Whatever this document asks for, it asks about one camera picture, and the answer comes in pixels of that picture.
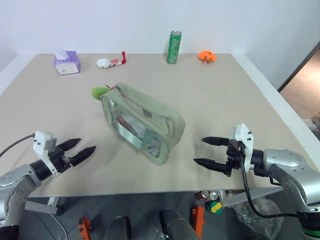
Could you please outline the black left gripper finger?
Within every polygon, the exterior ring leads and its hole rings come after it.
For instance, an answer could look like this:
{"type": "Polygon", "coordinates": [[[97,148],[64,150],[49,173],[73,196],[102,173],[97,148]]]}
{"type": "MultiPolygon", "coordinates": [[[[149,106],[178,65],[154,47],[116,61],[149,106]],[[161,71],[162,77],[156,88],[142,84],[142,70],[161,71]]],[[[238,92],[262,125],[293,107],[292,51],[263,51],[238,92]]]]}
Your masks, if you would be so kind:
{"type": "Polygon", "coordinates": [[[62,151],[69,151],[70,149],[74,148],[80,141],[80,138],[71,138],[60,143],[59,145],[57,145],[57,147],[62,151]]]}
{"type": "Polygon", "coordinates": [[[88,159],[95,151],[96,146],[86,147],[71,158],[70,164],[75,167],[88,159]]]}

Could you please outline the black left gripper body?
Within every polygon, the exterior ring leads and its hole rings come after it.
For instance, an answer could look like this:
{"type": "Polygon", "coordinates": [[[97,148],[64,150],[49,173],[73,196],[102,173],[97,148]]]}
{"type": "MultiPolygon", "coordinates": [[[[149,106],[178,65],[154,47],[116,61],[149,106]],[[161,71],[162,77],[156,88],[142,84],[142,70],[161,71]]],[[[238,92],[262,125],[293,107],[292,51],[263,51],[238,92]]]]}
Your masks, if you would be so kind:
{"type": "Polygon", "coordinates": [[[70,167],[74,167],[72,159],[65,156],[65,152],[68,150],[70,150],[70,148],[61,148],[56,146],[55,150],[49,153],[49,160],[56,168],[58,173],[63,173],[70,167]]]}

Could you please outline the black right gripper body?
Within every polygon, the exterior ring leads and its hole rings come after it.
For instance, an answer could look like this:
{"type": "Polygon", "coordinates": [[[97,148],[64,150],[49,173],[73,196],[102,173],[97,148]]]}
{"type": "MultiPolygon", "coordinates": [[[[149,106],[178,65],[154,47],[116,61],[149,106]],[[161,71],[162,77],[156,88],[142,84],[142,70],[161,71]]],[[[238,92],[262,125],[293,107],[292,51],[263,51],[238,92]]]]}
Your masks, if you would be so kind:
{"type": "Polygon", "coordinates": [[[245,145],[241,141],[224,139],[224,145],[227,146],[227,161],[225,175],[231,177],[232,169],[242,169],[245,163],[245,145]]]}

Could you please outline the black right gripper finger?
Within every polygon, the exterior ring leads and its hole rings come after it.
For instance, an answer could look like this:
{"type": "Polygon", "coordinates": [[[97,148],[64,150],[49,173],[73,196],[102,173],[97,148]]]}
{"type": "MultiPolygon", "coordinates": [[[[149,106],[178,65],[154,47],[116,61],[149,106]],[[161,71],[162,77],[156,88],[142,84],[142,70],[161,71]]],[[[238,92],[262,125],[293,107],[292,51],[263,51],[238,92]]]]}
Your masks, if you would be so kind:
{"type": "Polygon", "coordinates": [[[220,173],[225,173],[227,169],[226,164],[216,163],[214,160],[207,159],[207,158],[194,158],[193,161],[206,169],[220,172],[220,173]]]}
{"type": "Polygon", "coordinates": [[[225,137],[207,136],[201,139],[202,142],[212,146],[228,146],[229,139],[225,137]]]}

